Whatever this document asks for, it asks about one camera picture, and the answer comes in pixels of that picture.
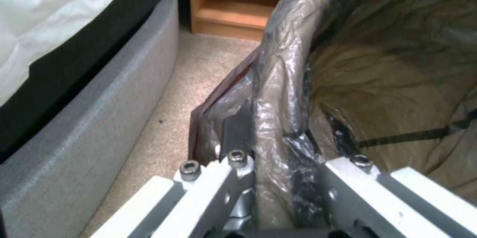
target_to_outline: black plastic piece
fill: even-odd
[[[243,150],[253,157],[251,140],[252,106],[246,101],[235,115],[224,119],[219,160],[227,157],[231,150]]]

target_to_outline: gray upholstered bed base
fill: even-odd
[[[81,232],[172,74],[178,33],[177,0],[161,0],[87,87],[0,165],[0,207],[9,237]]]

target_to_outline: black strap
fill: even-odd
[[[387,145],[401,142],[409,141],[418,141],[418,140],[429,140],[429,139],[438,139],[444,138],[451,133],[454,133],[454,129],[458,128],[459,130],[467,129],[472,122],[472,120],[477,119],[477,109],[469,112],[465,119],[460,121],[455,121],[452,124],[447,124],[443,128],[436,128],[426,131],[417,131],[412,133],[398,134],[395,136],[386,136],[380,138],[374,138],[364,141],[359,141],[358,148],[363,147],[373,147],[378,145]]]

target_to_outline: bolt head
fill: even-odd
[[[242,168],[247,165],[247,154],[243,150],[231,150],[227,157],[231,167]]]
[[[200,164],[198,161],[189,160],[185,161],[179,168],[180,177],[184,181],[194,181],[200,175]]]
[[[362,154],[357,154],[351,157],[351,162],[354,165],[361,168],[364,172],[370,172],[371,168],[373,167],[373,162]]]

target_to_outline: bed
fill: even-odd
[[[34,4],[48,4],[48,1],[37,0]],[[92,1],[94,2],[91,5],[98,9],[96,12],[108,2],[108,0]],[[9,75],[0,75],[2,77],[0,78],[0,99],[6,99],[4,103],[0,102],[2,104],[0,107],[0,163],[34,136],[73,99],[133,36],[159,1],[111,0],[111,3],[104,6],[104,10],[93,18],[91,17],[95,14],[94,10],[89,10],[92,13],[91,17],[84,14],[88,11],[86,10],[89,9],[88,7],[82,6],[80,8],[85,10],[79,11],[75,10],[75,7],[70,7],[69,12],[72,14],[67,17],[68,19],[63,20],[72,22],[63,22],[62,27],[42,25],[43,28],[52,32],[47,36],[41,36],[39,33],[30,34],[27,36],[29,39],[25,40],[26,34],[17,33],[17,43],[27,44],[23,47],[18,44],[19,50],[22,51],[10,54],[6,62],[0,64],[0,73],[10,72]],[[78,0],[77,4],[83,5],[84,2],[85,0]],[[59,12],[62,9],[65,7],[50,7],[46,12]],[[43,15],[46,17],[44,19],[52,16],[54,15]],[[91,22],[74,33],[72,28],[78,28],[82,23],[86,23],[88,18],[92,19]],[[31,20],[33,19],[25,18],[22,22],[32,23]],[[39,27],[42,22],[30,26],[30,31]],[[70,29],[72,36],[62,43],[62,38],[67,36],[56,38],[54,36],[59,35],[63,28]],[[3,45],[0,50],[0,55],[7,57],[5,53],[2,53],[7,49],[5,46]],[[10,64],[9,62],[9,60],[23,61],[21,56],[31,57],[35,54],[41,56],[27,59],[31,61],[29,69],[27,64]],[[12,95],[7,95],[14,89],[15,92]]]
[[[9,237],[76,237],[172,74],[177,0],[103,3],[97,15],[72,7],[75,15],[66,19],[91,20],[80,19],[84,25],[71,36],[61,28],[49,32],[61,38],[38,43],[48,46],[31,53],[40,56],[22,52],[25,79],[1,78],[0,207]],[[35,10],[44,11],[41,5]],[[10,55],[4,51],[0,56]]]

